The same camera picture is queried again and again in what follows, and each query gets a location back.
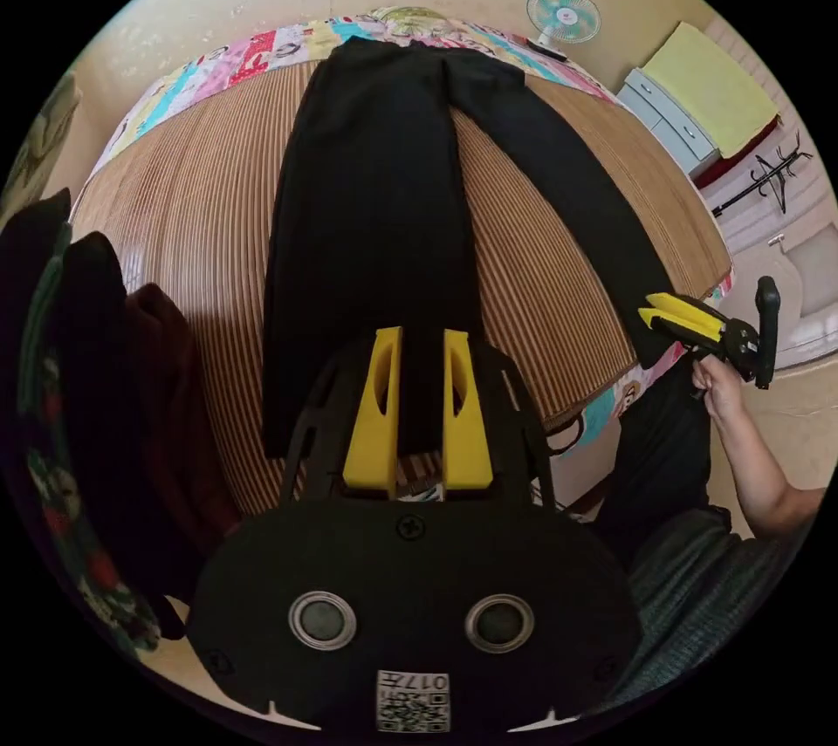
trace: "screw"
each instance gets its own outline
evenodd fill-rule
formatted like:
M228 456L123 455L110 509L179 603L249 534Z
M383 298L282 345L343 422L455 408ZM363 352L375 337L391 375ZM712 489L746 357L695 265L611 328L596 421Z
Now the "screw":
M594 678L598 682L604 682L614 674L616 667L617 660L614 656L606 656L594 669Z
M220 650L208 650L204 658L207 669L216 676L229 676L235 669L230 659Z
M395 525L396 533L409 542L415 539L421 539L425 533L425 522L415 514L408 513L407 516L402 517Z

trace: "patterned bedsheet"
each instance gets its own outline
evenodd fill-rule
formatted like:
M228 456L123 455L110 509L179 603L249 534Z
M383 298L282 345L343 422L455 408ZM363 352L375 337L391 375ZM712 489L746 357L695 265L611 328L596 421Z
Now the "patterned bedsheet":
M532 51L522 37L446 19L422 9L377 10L372 15L319 19L264 31L221 45L157 79L116 128L88 181L129 144L173 115L257 74L306 60L326 59L350 37L396 44L417 40L442 48L471 48L529 74L618 102L584 69L570 60L562 63Z
M528 74L622 106L584 69L570 60L560 62L532 51L522 37L484 25L448 19L423 8L380 9L360 16L334 17L264 31L222 45L159 78L117 127L88 181L133 141L202 99L280 66L325 59L350 37L396 44L418 40L444 48L471 48L515 65ZM708 296L707 303L719 301L731 289L732 283L731 270ZM644 370L635 366L570 417L560 431L548 437L553 463L570 450L593 441L611 419L619 417L639 399L683 354L684 348L675 343L653 367ZM417 498L429 498L435 492L438 491L431 490Z

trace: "yellow towel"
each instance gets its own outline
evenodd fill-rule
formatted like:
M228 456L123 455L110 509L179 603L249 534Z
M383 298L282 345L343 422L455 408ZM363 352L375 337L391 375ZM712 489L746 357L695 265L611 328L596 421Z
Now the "yellow towel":
M777 106L730 54L680 23L643 72L668 92L729 159L759 135Z

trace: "black trousers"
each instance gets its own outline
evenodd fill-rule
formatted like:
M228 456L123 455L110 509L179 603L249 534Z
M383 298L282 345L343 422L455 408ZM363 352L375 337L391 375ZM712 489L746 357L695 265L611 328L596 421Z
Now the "black trousers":
M686 354L620 421L614 472L593 527L625 568L672 517L710 507L710 416L690 396L691 366Z
M673 291L645 229L523 72L479 51L352 38L312 75L279 176L264 288L269 457L286 454L329 358L392 326L405 329L400 453L439 447L442 330L483 332L452 106L510 156L570 229L642 364L668 347L637 314L650 292Z

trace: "striped bed mat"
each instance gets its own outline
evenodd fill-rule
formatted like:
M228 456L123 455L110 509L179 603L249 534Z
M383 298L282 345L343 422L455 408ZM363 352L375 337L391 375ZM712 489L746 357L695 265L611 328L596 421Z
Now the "striped bed mat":
M203 357L210 422L244 514L273 507L282 462L261 447L264 274L279 168L317 65L278 68L145 133L87 183L76 238L102 231L129 291L158 283ZM677 291L719 298L731 259L698 192L637 118L547 80L527 84L584 138L641 219ZM553 449L568 420L594 437L682 352L643 371L598 277L552 208L467 117L453 112L474 226L487 339L518 364ZM560 169L557 178L561 178ZM584 189L568 185L568 189ZM630 256L615 255L626 260ZM432 455L403 459L402 492L433 483Z

